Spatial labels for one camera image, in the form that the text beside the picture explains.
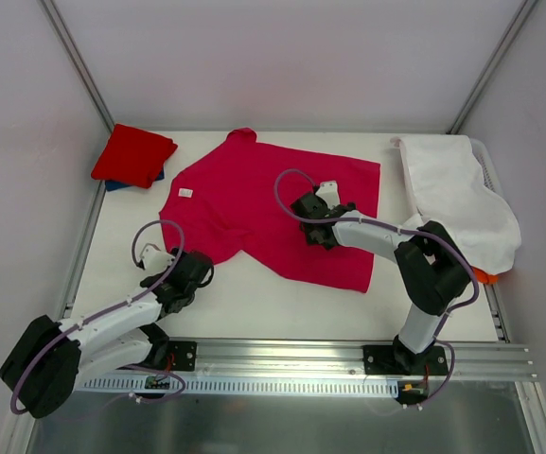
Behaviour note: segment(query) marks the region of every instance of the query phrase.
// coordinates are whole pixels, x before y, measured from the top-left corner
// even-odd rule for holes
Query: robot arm
[[[470,283],[464,267],[437,242],[401,233],[398,226],[391,231],[375,225],[377,221],[357,211],[354,203],[341,205],[335,182],[315,186],[313,192],[294,202],[291,209],[296,216],[317,222],[300,224],[308,244],[326,249],[358,248],[398,265],[412,306],[395,337],[393,353],[395,369],[410,374],[432,349],[448,307]],[[325,222],[326,218],[336,220]],[[458,251],[438,222],[429,221],[418,231],[440,237]]]
[[[213,277],[213,263],[206,255],[174,254],[153,246],[143,250],[139,266],[158,273],[144,279],[127,296],[126,305],[112,305],[56,323],[43,315],[28,326],[0,369],[0,377],[11,390],[46,345],[72,326],[79,326],[39,360],[22,384],[19,400],[33,417],[47,416],[80,384],[119,367],[138,363],[153,369],[165,367],[169,337],[155,322],[190,305],[196,289],[205,287]],[[177,263],[167,278],[134,301],[174,261]]]

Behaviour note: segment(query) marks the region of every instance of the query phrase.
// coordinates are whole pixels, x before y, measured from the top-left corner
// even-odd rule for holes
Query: blue cloth
[[[157,178],[155,178],[155,181],[158,182],[159,180],[163,180],[166,177],[166,175],[163,173],[163,169],[161,169],[161,172],[159,172],[159,175],[157,175]],[[130,184],[120,183],[116,182],[115,180],[106,180],[104,182],[104,187],[107,191],[116,191],[117,189],[123,189],[124,187],[130,187]]]

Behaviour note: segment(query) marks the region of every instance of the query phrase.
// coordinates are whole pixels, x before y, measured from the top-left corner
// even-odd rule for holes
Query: metal corner post
[[[546,400],[538,382],[515,382],[525,424],[536,454],[546,454]]]
[[[107,108],[104,98],[100,94],[100,91],[98,90],[96,83],[94,82],[94,79],[92,78],[92,75],[85,64],[85,61],[83,61],[83,57],[81,56],[79,49],[77,48],[77,45],[75,44],[75,41],[73,40],[73,37],[66,26],[66,23],[62,19],[61,13],[54,3],[54,0],[38,0],[38,2],[44,9],[47,20],[54,27],[56,34],[60,38],[68,58],[75,66],[77,74],[79,75],[79,78],[81,79],[81,82],[83,83],[89,97],[92,99],[92,102],[94,102],[94,106],[102,118],[104,125],[109,131],[113,131],[113,116]]]
[[[81,280],[83,268],[87,262],[87,254],[90,251],[90,245],[92,244],[92,238],[94,237],[94,231],[96,229],[100,209],[102,208],[102,203],[104,202],[105,193],[104,182],[99,182],[92,198],[87,218],[81,229],[79,244],[75,250],[73,262],[71,264],[71,271],[64,281],[65,284],[62,291],[61,304],[57,307],[58,312],[56,313],[58,318],[67,318],[71,315],[71,309],[73,303],[75,303],[75,297],[79,289],[79,281]]]
[[[470,91],[468,98],[464,103],[464,106],[453,121],[453,125],[451,125],[451,127],[449,128],[448,134],[460,133],[460,130],[464,126],[473,107],[481,98],[484,89],[487,87],[489,81],[493,77],[494,73],[508,53],[508,50],[512,46],[512,43],[516,40],[517,36],[519,36],[522,27],[527,22],[527,20],[531,16],[532,11],[538,3],[539,0],[523,0],[519,9],[512,18],[512,21],[508,25],[508,28],[500,39],[500,42],[498,43],[493,53],[491,54],[491,57],[487,61],[483,72],[481,73],[476,83],[474,84],[474,87]]]

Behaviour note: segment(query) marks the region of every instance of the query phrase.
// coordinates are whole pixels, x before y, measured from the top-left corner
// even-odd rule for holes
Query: shirt tag
[[[178,196],[180,197],[193,197],[193,190],[192,189],[186,189],[185,187],[181,187],[180,191],[178,191]]]

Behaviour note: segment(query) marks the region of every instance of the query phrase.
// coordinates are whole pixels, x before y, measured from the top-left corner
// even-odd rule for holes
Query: red cloth
[[[316,183],[337,181],[343,203],[354,201],[364,214],[377,214],[379,164],[261,144],[255,132],[242,129],[178,174],[160,218],[178,222],[186,248],[206,253],[214,263],[243,250],[288,279],[367,291],[372,254],[307,245],[299,223],[277,205],[274,180],[293,167]],[[311,189],[303,177],[291,174],[280,185],[281,199],[289,206]],[[181,196],[186,190],[192,190],[190,197]],[[174,229],[164,226],[163,234],[168,250],[177,246]]]
[[[178,146],[171,139],[124,125],[115,125],[92,178],[150,188],[163,164]]]

